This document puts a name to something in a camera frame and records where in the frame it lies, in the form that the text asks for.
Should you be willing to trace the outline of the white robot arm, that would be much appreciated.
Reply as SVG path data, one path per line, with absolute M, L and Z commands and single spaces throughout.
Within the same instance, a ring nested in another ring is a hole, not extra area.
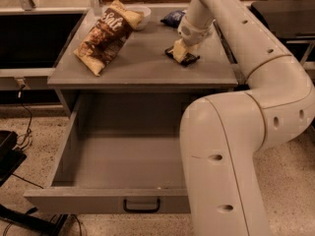
M 247 90 L 201 97 L 185 110 L 180 151 L 195 236 L 272 236 L 253 155 L 299 136 L 315 88 L 286 47 L 239 0 L 192 0 L 181 30 L 194 43 L 214 19 Z

